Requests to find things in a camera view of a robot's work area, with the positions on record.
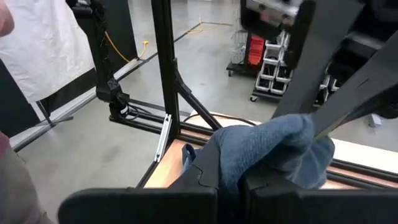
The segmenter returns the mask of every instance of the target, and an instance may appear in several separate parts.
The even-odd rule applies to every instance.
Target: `white backdrop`
[[[15,29],[0,38],[0,58],[29,103],[94,67],[86,34],[65,0],[6,0]]]

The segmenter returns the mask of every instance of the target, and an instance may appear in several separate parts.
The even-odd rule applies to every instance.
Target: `table surface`
[[[234,119],[220,118],[220,117],[215,117],[215,118],[224,127],[237,125],[237,124],[246,124],[242,121]],[[187,122],[209,128],[209,126],[200,116],[192,117]],[[193,133],[184,130],[182,132],[186,134],[191,134],[192,136],[197,136],[207,139],[209,138],[208,136],[204,136],[198,133]],[[335,159],[352,162],[355,164],[361,164],[364,166],[373,167],[381,170],[386,170],[389,172],[398,173],[398,164],[394,163],[394,161],[398,161],[398,153],[374,147],[363,146],[351,142],[341,141],[337,139],[332,139],[332,140],[335,143],[335,155],[334,155]],[[182,147],[184,144],[185,142],[180,140],[173,141],[173,143],[170,145],[169,149],[165,153],[164,157],[159,162],[155,171],[152,173],[151,177],[147,181],[145,188],[168,187],[181,175]],[[362,174],[356,174],[354,172],[341,170],[334,167],[329,167],[328,170],[398,188],[398,184],[386,180],[381,180]],[[355,187],[328,180],[326,184],[322,187],[322,189],[355,189]]]

